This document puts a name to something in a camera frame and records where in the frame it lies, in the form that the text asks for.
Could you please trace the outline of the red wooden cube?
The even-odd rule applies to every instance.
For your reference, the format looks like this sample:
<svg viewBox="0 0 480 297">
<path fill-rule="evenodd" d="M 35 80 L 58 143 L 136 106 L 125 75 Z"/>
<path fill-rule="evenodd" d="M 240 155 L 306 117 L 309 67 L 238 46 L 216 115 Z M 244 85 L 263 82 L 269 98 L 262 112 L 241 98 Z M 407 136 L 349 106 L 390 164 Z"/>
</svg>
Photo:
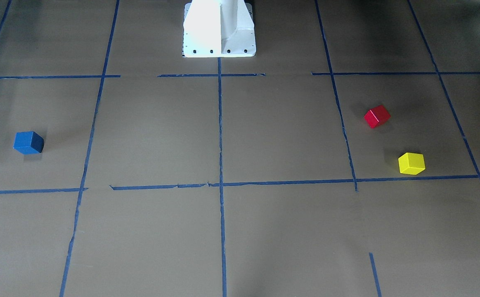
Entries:
<svg viewBox="0 0 480 297">
<path fill-rule="evenodd" d="M 390 118 L 391 114 L 382 104 L 369 109 L 364 115 L 364 120 L 371 129 L 385 124 Z"/>
</svg>

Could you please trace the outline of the yellow wooden cube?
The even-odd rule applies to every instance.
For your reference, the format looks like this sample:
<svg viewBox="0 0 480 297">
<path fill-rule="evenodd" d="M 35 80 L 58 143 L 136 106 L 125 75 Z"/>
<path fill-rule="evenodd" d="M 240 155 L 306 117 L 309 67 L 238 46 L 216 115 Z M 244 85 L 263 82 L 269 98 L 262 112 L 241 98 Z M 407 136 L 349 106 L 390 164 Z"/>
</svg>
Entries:
<svg viewBox="0 0 480 297">
<path fill-rule="evenodd" d="M 425 160 L 421 153 L 406 152 L 398 158 L 400 173 L 418 175 L 426 169 Z"/>
</svg>

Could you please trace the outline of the blue wooden cube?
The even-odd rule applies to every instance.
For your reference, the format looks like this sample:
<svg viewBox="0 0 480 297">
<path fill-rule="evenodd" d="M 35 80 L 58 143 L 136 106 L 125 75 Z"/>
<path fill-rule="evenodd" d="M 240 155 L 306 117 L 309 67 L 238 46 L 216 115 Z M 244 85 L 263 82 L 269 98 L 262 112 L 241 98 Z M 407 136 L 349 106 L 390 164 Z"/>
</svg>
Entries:
<svg viewBox="0 0 480 297">
<path fill-rule="evenodd" d="M 44 138 L 35 131 L 18 132 L 15 134 L 13 148 L 24 155 L 42 153 Z"/>
</svg>

